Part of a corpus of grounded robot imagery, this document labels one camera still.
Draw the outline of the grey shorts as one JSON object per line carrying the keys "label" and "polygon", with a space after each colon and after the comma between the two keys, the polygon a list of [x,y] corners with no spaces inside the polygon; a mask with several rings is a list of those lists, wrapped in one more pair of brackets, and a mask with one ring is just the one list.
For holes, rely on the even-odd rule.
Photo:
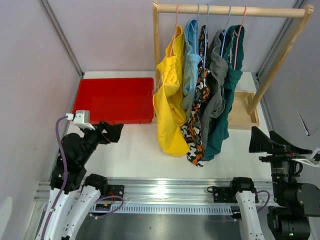
{"label": "grey shorts", "polygon": [[213,119],[218,118],[225,110],[224,83],[229,65],[221,57],[221,47],[223,43],[223,30],[218,30],[211,41],[208,50],[208,60],[206,65],[210,73],[207,75],[207,85],[209,87],[209,97],[201,107],[200,127],[202,146],[206,148],[209,135],[213,131]]}

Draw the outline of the dark green shorts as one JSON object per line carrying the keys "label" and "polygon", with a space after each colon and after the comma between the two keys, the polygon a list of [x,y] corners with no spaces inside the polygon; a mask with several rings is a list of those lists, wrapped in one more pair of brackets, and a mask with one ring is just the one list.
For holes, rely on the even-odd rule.
{"label": "dark green shorts", "polygon": [[236,41],[240,24],[232,25],[227,30],[227,35],[225,39],[223,59],[226,60],[228,64],[228,72],[224,80],[223,88],[223,98],[225,100],[225,109],[218,118],[213,119],[213,131],[208,136],[207,147],[204,148],[203,161],[210,161],[214,159],[216,155],[221,152],[222,143],[229,137],[228,132],[228,116],[232,110],[232,105],[235,99],[236,86],[243,74],[242,66],[244,60],[244,47],[243,41],[245,36],[245,28],[242,27],[237,52],[236,69],[234,69],[235,62],[235,51],[236,51]]}

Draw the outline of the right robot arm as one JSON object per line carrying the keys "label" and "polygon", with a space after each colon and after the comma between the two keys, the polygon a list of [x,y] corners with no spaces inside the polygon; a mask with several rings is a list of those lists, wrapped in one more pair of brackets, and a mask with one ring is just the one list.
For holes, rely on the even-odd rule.
{"label": "right robot arm", "polygon": [[[320,189],[311,183],[299,183],[297,178],[304,165],[320,166],[320,149],[294,146],[275,131],[264,134],[258,127],[251,128],[248,151],[266,153],[259,160],[269,163],[273,200],[278,206],[268,207],[267,224],[276,240],[307,240],[311,234],[310,217],[320,215]],[[247,177],[235,177],[228,189],[229,198],[238,203],[243,240],[265,239],[256,208],[254,183]]]}

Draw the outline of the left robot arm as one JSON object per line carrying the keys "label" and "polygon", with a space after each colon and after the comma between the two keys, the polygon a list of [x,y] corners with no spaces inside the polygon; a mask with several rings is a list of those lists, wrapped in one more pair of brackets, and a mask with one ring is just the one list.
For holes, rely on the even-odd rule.
{"label": "left robot arm", "polygon": [[93,205],[110,198],[108,179],[94,173],[86,176],[85,165],[98,145],[117,143],[123,127],[100,121],[82,127],[83,136],[69,133],[58,142],[59,156],[37,240],[74,240]]}

